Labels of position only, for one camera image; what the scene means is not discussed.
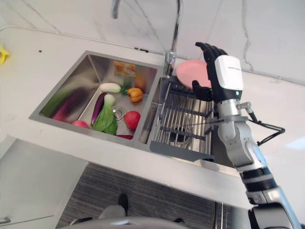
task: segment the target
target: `white countertop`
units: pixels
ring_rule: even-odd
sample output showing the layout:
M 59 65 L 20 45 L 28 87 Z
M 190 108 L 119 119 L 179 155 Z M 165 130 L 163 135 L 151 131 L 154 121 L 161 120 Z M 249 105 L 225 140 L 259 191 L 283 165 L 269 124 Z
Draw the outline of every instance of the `white countertop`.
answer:
M 28 119 L 85 50 L 160 66 L 163 56 L 18 28 L 3 29 L 0 38 L 11 53 L 0 66 L 1 141 L 9 135 L 197 196 L 250 207 L 238 177 Z M 244 73 L 243 101 L 252 102 L 258 119 L 286 128 L 287 133 L 262 150 L 300 221 L 305 221 L 305 181 L 299 176 L 304 173 L 305 143 L 293 146 L 291 142 L 305 137 L 304 96 L 302 86 Z M 255 140 L 269 133 L 253 127 Z

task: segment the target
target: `dish drying rack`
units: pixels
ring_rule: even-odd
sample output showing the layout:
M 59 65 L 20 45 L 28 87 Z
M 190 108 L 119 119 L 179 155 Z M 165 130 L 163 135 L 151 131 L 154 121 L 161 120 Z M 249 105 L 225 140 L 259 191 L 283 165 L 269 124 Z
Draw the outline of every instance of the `dish drying rack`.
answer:
M 170 80 L 150 150 L 189 161 L 214 161 L 207 124 L 214 115 L 213 107 L 213 101 L 198 100 L 191 89 Z

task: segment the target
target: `orange bell pepper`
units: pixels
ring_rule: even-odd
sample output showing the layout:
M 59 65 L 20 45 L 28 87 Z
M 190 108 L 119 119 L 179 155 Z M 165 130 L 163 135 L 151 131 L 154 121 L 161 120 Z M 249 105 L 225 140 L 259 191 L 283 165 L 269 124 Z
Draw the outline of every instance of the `orange bell pepper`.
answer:
M 137 102 L 143 98 L 143 92 L 140 88 L 132 87 L 127 90 L 127 94 L 130 97 L 130 101 Z

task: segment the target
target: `cabinet handle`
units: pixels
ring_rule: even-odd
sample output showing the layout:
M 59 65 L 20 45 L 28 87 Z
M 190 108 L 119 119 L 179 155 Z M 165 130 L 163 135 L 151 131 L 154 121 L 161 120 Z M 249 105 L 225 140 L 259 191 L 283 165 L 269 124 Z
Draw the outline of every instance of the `cabinet handle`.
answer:
M 0 218 L 0 224 L 10 223 L 10 219 L 8 217 Z

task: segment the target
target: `gray floor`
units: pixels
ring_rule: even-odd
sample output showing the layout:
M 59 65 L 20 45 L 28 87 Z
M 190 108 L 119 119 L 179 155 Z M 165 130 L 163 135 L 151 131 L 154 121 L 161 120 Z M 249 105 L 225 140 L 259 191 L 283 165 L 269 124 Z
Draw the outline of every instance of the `gray floor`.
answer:
M 73 219 L 98 218 L 107 206 L 117 204 L 121 193 L 128 195 L 129 216 L 168 220 L 181 217 L 189 228 L 212 228 L 212 201 L 95 164 L 89 164 L 84 170 L 57 228 L 69 225 Z M 225 206 L 223 219 L 228 228 L 230 217 L 230 208 Z

